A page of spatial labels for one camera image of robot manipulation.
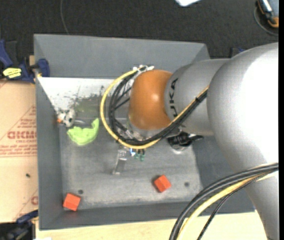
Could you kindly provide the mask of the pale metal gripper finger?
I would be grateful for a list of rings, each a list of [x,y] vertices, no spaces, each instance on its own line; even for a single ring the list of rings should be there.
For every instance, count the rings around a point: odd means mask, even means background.
[[[125,148],[119,149],[117,153],[117,160],[112,171],[113,175],[120,175],[122,172],[124,172],[127,159],[128,159],[127,149]]]

